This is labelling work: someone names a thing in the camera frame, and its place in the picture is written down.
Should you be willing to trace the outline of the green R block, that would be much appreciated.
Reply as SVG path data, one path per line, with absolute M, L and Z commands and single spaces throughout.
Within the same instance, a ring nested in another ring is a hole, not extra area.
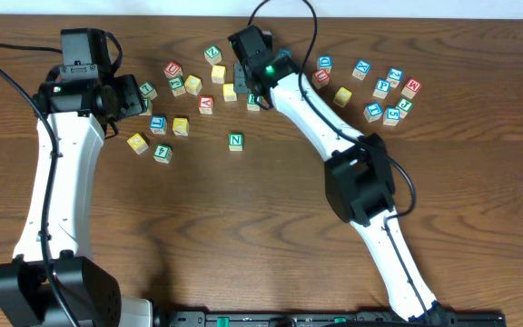
M 259 96 L 256 96 L 254 94 L 248 94 L 248 98 L 247 98 L 247 110 L 248 111 L 260 111 L 261 110 L 261 107 L 260 107 L 260 103 L 261 103 L 261 99 Z

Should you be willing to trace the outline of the green N block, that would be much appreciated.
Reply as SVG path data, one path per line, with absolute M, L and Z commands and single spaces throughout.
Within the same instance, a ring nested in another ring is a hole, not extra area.
M 240 152 L 243 150 L 243 134 L 241 133 L 230 133 L 229 134 L 229 150 L 232 152 Z

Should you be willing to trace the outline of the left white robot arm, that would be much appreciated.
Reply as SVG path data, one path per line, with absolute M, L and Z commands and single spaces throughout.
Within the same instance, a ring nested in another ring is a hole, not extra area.
M 163 324 L 150 300 L 123 295 L 92 256 L 99 153 L 118 121 L 146 111 L 136 79 L 109 54 L 114 42 L 99 29 L 64 29 L 62 63 L 28 97 L 38 119 L 34 190 L 12 260 L 0 263 L 0 309 L 14 326 Z

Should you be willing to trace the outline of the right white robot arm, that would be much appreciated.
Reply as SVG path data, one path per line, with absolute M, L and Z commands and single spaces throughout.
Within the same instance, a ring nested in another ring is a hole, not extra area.
M 394 171 L 377 134 L 346 124 L 312 88 L 303 68 L 272 51 L 271 34 L 249 25 L 230 35 L 230 46 L 254 95 L 289 118 L 324 162 L 331 209 L 365 242 L 385 283 L 390 308 L 408 324 L 447 326 L 453 320 L 419 273 L 400 230 Z

